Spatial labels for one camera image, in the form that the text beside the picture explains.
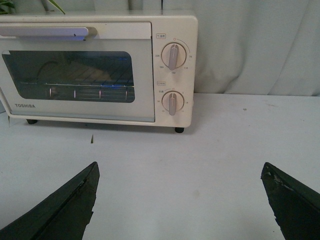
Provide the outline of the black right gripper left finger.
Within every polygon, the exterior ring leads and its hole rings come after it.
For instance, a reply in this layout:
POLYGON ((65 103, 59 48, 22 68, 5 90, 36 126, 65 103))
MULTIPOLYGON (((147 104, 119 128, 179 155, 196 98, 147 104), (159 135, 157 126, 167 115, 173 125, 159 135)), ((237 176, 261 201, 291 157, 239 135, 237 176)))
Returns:
POLYGON ((2 240, 81 240, 93 215, 100 178, 97 162, 1 229, 2 240))

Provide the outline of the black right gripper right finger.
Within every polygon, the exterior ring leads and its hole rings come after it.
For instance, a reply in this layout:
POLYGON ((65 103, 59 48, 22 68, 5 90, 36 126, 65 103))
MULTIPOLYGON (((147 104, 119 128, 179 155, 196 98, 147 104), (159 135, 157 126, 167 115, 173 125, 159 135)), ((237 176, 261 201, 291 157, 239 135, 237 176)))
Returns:
POLYGON ((320 194, 265 162, 260 176, 275 220, 286 240, 320 238, 320 194))

